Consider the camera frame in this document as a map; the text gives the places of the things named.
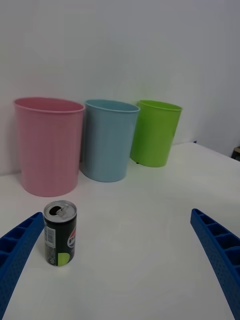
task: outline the plastic bucket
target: plastic bucket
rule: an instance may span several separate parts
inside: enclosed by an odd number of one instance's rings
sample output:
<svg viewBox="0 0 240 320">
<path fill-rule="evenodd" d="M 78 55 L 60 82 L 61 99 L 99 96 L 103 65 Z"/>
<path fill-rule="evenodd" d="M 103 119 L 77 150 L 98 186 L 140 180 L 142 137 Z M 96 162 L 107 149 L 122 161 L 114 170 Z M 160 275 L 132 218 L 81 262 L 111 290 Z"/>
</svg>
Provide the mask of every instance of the plastic bucket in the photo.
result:
<svg viewBox="0 0 240 320">
<path fill-rule="evenodd" d="M 114 182 L 126 175 L 139 108 L 111 100 L 87 100 L 82 172 L 90 179 Z"/>
<path fill-rule="evenodd" d="M 14 105 L 24 189 L 42 197 L 73 190 L 78 182 L 85 107 L 45 97 L 20 98 Z"/>
<path fill-rule="evenodd" d="M 183 108 L 177 105 L 141 100 L 131 159 L 147 167 L 165 166 Z"/>
</svg>

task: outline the green bucket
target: green bucket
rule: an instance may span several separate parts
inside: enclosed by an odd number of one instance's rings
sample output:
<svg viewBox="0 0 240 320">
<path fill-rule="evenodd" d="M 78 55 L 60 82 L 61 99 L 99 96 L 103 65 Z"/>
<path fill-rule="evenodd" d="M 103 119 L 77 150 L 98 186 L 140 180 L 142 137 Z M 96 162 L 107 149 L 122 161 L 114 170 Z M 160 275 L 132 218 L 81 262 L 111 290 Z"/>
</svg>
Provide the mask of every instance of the green bucket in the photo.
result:
<svg viewBox="0 0 240 320">
<path fill-rule="evenodd" d="M 163 167 L 183 108 L 160 101 L 141 100 L 131 147 L 133 161 L 147 167 Z"/>
</svg>

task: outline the can lid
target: can lid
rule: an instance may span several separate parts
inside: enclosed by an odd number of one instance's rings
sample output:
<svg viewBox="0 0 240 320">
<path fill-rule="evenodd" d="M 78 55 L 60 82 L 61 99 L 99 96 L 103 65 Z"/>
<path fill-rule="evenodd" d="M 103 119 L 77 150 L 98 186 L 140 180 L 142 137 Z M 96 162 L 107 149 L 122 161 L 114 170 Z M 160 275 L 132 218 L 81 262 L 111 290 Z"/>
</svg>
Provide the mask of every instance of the can lid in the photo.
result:
<svg viewBox="0 0 240 320">
<path fill-rule="evenodd" d="M 54 201 L 46 205 L 43 215 L 49 222 L 60 224 L 74 219 L 77 215 L 77 208 L 69 201 Z"/>
</svg>

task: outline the pink bucket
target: pink bucket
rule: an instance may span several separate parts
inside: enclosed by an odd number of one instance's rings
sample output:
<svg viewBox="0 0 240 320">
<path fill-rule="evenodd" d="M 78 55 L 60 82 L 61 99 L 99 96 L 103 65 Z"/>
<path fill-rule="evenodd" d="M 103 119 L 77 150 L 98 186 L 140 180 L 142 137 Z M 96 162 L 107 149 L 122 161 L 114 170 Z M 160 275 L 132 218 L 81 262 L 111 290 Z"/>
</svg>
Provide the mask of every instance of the pink bucket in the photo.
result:
<svg viewBox="0 0 240 320">
<path fill-rule="evenodd" d="M 45 97 L 20 98 L 14 105 L 24 189 L 41 197 L 72 191 L 78 183 L 85 107 Z"/>
</svg>

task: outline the blue bucket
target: blue bucket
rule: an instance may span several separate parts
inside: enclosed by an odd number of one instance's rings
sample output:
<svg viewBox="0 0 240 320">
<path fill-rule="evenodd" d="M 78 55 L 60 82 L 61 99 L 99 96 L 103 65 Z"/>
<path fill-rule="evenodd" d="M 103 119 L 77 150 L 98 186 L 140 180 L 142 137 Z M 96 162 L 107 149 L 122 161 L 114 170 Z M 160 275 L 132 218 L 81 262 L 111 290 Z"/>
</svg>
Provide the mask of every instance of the blue bucket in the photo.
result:
<svg viewBox="0 0 240 320">
<path fill-rule="evenodd" d="M 80 168 L 92 180 L 122 180 L 140 108 L 111 100 L 87 100 L 85 106 Z"/>
</svg>

